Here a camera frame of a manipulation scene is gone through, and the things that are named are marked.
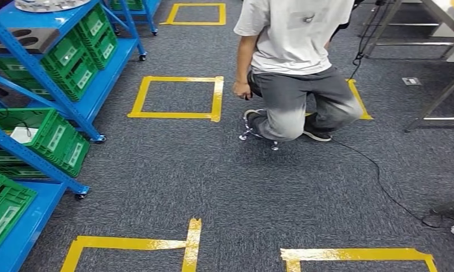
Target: knee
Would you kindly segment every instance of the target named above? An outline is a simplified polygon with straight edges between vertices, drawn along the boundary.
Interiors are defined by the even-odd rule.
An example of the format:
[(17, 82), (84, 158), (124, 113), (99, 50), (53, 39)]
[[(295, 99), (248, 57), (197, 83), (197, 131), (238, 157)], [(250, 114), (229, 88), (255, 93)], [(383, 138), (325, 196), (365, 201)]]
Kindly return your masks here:
[(363, 115), (363, 109), (359, 105), (354, 105), (351, 107), (345, 107), (339, 109), (336, 113), (332, 115), (332, 121), (337, 123), (339, 126), (347, 125), (355, 120), (358, 120)]
[(360, 119), (362, 117), (362, 115), (363, 115), (363, 109), (359, 104), (352, 106), (345, 111), (345, 118), (352, 120), (352, 121)]

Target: blue metal shelf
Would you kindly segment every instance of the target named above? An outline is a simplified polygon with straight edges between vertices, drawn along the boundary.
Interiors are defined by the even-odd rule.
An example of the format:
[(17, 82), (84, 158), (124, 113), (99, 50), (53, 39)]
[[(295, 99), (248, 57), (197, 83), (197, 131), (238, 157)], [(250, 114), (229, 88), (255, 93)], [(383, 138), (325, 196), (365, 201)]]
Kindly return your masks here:
[[(149, 8), (149, 11), (152, 13), (152, 16), (155, 15), (155, 12), (157, 12), (157, 9), (160, 5), (160, 0), (147, 0), (148, 3), (148, 8)], [(121, 10), (113, 10), (114, 14), (117, 14), (117, 15), (122, 15), (123, 12)], [(142, 9), (142, 10), (131, 10), (130, 11), (130, 14), (132, 15), (146, 15), (147, 12), (145, 11), (145, 9)]]
[[(0, 22), (7, 28), (57, 28), (60, 31), (60, 35), (47, 48), (48, 51), (51, 47), (57, 44), (65, 36), (65, 34), (67, 34), (98, 2), (99, 0), (91, 0), (80, 7), (72, 8), (70, 10), (46, 13), (22, 11), (15, 7), (14, 2), (11, 2), (0, 10)], [(9, 56), (9, 54), (0, 54), (0, 57), (1, 56)], [(42, 57), (42, 54), (37, 54), (35, 56), (40, 58)]]
[[(114, 56), (109, 61), (105, 70), (100, 70), (95, 79), (89, 85), (85, 94), (79, 102), (74, 102), (74, 107), (79, 113), (92, 122), (102, 107), (105, 99), (114, 87), (123, 68), (127, 64), (130, 56), (137, 45), (134, 39), (118, 39), (118, 47), (114, 52)], [(32, 101), (29, 108), (44, 108), (46, 107), (39, 101)]]
[[(139, 51), (140, 60), (144, 61), (145, 56), (147, 55), (147, 52), (140, 43), (139, 34), (137, 33), (134, 21), (125, 0), (121, 0), (125, 23), (111, 13), (109, 15), (112, 16), (112, 20), (116, 20), (121, 26), (127, 29), (132, 35), (132, 38), (119, 40), (119, 46), (117, 52), (115, 53), (115, 57), (109, 62), (106, 70), (99, 72), (97, 78), (93, 80), (91, 87), (87, 90), (87, 94), (85, 94), (81, 101), (77, 103), (72, 102), (65, 95), (65, 93), (52, 81), (50, 76), (40, 66), (39, 62), (36, 61), (35, 58), (40, 58), (42, 55), (29, 54), (17, 41), (17, 39), (6, 29), (6, 27), (57, 28), (60, 31), (60, 37), (58, 39), (61, 39), (78, 23), (82, 17), (86, 15), (86, 13), (88, 13), (89, 10), (92, 9), (94, 5), (98, 3), (100, 3), (100, 0), (91, 0), (89, 3), (74, 9), (59, 12), (48, 12), (44, 14), (35, 14), (17, 10), (13, 3), (4, 7), (0, 11), (0, 42), (9, 50), (11, 53), (10, 57), (17, 58), (19, 62), (43, 86), (43, 88), (49, 91), (55, 99), (55, 103), (49, 102), (1, 77), (0, 83), (12, 87), (14, 90), (30, 97), (31, 99), (41, 101), (40, 104), (43, 103), (42, 106), (45, 104), (57, 109), (67, 118), (74, 120), (82, 131), (86, 132), (93, 141), (103, 142), (105, 137), (93, 126), (93, 119), (98, 114), (99, 109), (108, 96), (115, 81), (120, 76), (127, 60), (132, 55), (134, 47), (137, 47)], [(39, 102), (32, 103), (33, 107), (38, 107), (38, 105)]]
[(20, 269), (65, 192), (64, 183), (40, 182), (42, 181), (20, 182), (37, 191), (37, 197), (0, 246), (0, 272), (15, 272)]
[[(131, 10), (130, 14), (145, 16), (145, 20), (139, 20), (136, 18), (134, 22), (138, 24), (148, 24), (151, 32), (156, 35), (157, 27), (153, 21), (153, 16), (155, 15), (155, 12), (157, 11), (161, 0), (142, 0), (142, 2), (144, 7), (147, 8), (144, 8), (142, 10)], [(112, 13), (116, 15), (123, 15), (123, 12), (121, 10), (113, 10)]]

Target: black cable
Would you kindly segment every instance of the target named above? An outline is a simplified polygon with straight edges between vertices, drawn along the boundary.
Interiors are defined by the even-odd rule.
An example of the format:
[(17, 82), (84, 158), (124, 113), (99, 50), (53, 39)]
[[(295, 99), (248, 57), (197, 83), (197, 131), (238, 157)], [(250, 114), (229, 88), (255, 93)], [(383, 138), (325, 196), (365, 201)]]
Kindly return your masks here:
[(376, 170), (376, 179), (377, 179), (377, 183), (379, 184), (379, 187), (381, 188), (382, 192), (395, 204), (397, 204), (399, 207), (401, 207), (403, 210), (405, 210), (411, 217), (413, 217), (414, 219), (418, 220), (419, 222), (421, 222), (424, 226), (427, 226), (429, 228), (442, 228), (442, 229), (451, 229), (451, 227), (442, 227), (442, 223), (444, 222), (444, 215), (440, 215), (440, 223), (438, 226), (433, 226), (431, 224), (428, 224), (427, 222), (425, 222), (425, 219), (429, 216), (433, 216), (433, 214), (429, 214), (429, 215), (425, 215), (423, 217), (418, 217), (414, 212), (410, 211), (407, 207), (405, 207), (404, 205), (402, 205), (398, 200), (396, 200), (384, 187), (384, 185), (382, 184), (382, 182), (380, 181), (380, 167), (379, 167), (379, 164), (376, 163), (374, 160), (372, 160), (371, 158), (369, 158), (367, 155), (365, 155), (364, 153), (350, 147), (350, 146), (347, 146), (346, 144), (343, 144), (339, 141), (336, 141), (336, 140), (332, 140), (333, 142), (335, 143), (338, 143), (339, 145), (341, 146), (344, 146), (358, 154), (360, 154), (361, 156), (363, 156), (364, 158), (366, 158), (367, 160), (369, 160), (371, 163), (373, 163), (373, 165), (375, 166), (375, 170)]
[(1, 116), (0, 117), (0, 121), (1, 120), (5, 120), (7, 118), (12, 118), (12, 119), (18, 120), (19, 122), (17, 124), (15, 124), (14, 126), (17, 126), (18, 124), (24, 125), (25, 129), (27, 130), (27, 137), (30, 138), (32, 136), (32, 132), (30, 131), (30, 128), (27, 125), (27, 123), (24, 120), (20, 119), (20, 118), (17, 118), (17, 117), (14, 117), (14, 116), (10, 116), (10, 112), (8, 111), (8, 108), (4, 108), (4, 109), (5, 109), (5, 116)]
[[(357, 55), (356, 55), (355, 59), (352, 61), (352, 64), (354, 66), (356, 66), (356, 69), (352, 72), (352, 75), (350, 75), (349, 80), (352, 80), (354, 78), (354, 76), (356, 75), (357, 71), (361, 67), (362, 59), (365, 57), (364, 51), (367, 48), (367, 46), (369, 45), (370, 40), (374, 37), (374, 34), (377, 32), (377, 29), (379, 28), (380, 23), (386, 17), (387, 11), (389, 10), (388, 6), (392, 2), (392, 0), (385, 0), (383, 2), (384, 3), (382, 5), (378, 5), (378, 8), (375, 10), (374, 16), (372, 16), (372, 19), (370, 20), (370, 22), (366, 23), (367, 27), (365, 28), (365, 30), (361, 34), (361, 40), (359, 42), (359, 46), (358, 46), (358, 49), (357, 49)], [(367, 37), (367, 33), (369, 32), (369, 29), (370, 29), (371, 25), (373, 24), (373, 22), (375, 21), (375, 19), (379, 15), (380, 10), (382, 9), (383, 6), (385, 6), (385, 8), (384, 8), (384, 12), (382, 13), (382, 15), (380, 17), (379, 23), (375, 24), (374, 30), (372, 32), (370, 32), (369, 36)]]

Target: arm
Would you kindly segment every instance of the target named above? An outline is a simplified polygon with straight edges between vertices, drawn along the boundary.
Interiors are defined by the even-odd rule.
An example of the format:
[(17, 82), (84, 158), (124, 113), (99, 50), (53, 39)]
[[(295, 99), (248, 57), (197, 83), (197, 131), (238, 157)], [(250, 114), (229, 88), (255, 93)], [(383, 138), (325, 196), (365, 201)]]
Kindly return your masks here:
[(254, 54), (257, 36), (242, 36), (237, 49), (237, 72), (235, 74), (235, 83), (233, 91), (235, 95), (244, 99), (251, 99), (247, 73), (249, 72), (250, 62)]
[(237, 50), (237, 72), (233, 86), (234, 94), (240, 98), (250, 100), (247, 73), (255, 51), (257, 38), (269, 24), (269, 0), (245, 0), (242, 12), (234, 32), (241, 37)]

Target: metal table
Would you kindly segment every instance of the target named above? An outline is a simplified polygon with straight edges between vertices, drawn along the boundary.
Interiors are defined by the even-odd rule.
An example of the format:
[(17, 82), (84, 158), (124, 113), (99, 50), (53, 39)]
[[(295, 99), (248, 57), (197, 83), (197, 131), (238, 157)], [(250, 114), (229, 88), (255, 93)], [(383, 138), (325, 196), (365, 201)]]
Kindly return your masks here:
[[(445, 23), (454, 31), (454, 0), (422, 0), (425, 6), (437, 16), (439, 20)], [(366, 56), (369, 56), (374, 50), (376, 45), (449, 45), (451, 43), (447, 42), (400, 42), (400, 43), (378, 43), (382, 33), (385, 31), (389, 23), (391, 22), (394, 15), (399, 10), (402, 4), (402, 0), (394, 0), (391, 10), (388, 12), (387, 16), (380, 22), (380, 27), (375, 33), (374, 38), (369, 43), (369, 46), (366, 50)], [(432, 117), (430, 114), (454, 91), (454, 81), (451, 82), (445, 89), (436, 97), (436, 99), (428, 106), (423, 108), (420, 114), (411, 122), (405, 129), (406, 132), (410, 132), (415, 129), (422, 121), (454, 121), (454, 117)]]
[[(441, 21), (454, 31), (454, 0), (423, 0), (424, 4), (436, 14)], [(442, 103), (451, 93), (454, 92), (454, 81), (437, 96), (437, 98), (426, 106), (419, 116), (405, 129), (406, 132), (416, 128), (420, 122), (426, 121), (454, 121), (454, 117), (431, 117), (430, 114)]]

